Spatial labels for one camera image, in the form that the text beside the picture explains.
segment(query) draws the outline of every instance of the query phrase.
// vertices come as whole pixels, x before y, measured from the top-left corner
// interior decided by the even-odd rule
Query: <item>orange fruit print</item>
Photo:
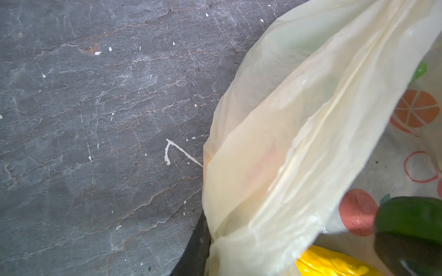
[[[348,191],[339,204],[339,215],[345,228],[359,237],[373,234],[376,212],[376,202],[362,189]]]
[[[431,123],[439,115],[439,106],[435,98],[425,91],[407,90],[400,98],[394,110],[396,118],[391,122],[400,130],[411,133],[402,127],[420,128]]]

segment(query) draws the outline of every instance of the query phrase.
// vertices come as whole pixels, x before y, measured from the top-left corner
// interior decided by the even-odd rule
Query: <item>fruit print bag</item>
[[[291,275],[313,242],[391,275],[379,204],[438,196],[441,30],[440,0],[310,0],[269,26],[204,145],[207,275]]]

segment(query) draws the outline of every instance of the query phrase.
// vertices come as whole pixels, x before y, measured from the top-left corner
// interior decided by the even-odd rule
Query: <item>white paint drip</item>
[[[89,143],[88,143],[88,139],[87,138],[85,138],[86,139],[86,145],[88,145],[88,152],[89,152],[89,160],[91,161],[91,163],[92,163],[92,155],[91,155],[91,150],[89,149]]]
[[[167,146],[164,149],[164,160],[166,161],[167,165],[170,165],[170,160],[169,160],[169,156],[168,156],[168,151],[169,151],[169,146],[175,146],[175,148],[179,149],[182,153],[184,153],[188,159],[192,160],[193,162],[197,163],[198,165],[200,165],[202,167],[202,165],[200,164],[200,162],[198,162],[195,158],[193,158],[190,154],[188,154],[185,150],[183,150],[182,148],[180,148],[177,144],[175,144],[174,142],[170,141],[169,139],[166,139],[167,141]]]

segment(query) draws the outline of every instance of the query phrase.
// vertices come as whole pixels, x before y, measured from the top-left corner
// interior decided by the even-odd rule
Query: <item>grey marble surface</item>
[[[167,275],[218,100],[303,0],[1,0],[0,274]]]

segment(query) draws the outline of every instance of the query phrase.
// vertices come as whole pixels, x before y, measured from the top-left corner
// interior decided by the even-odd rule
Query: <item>yellow item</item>
[[[319,246],[310,246],[296,266],[302,276],[384,276],[364,262]]]

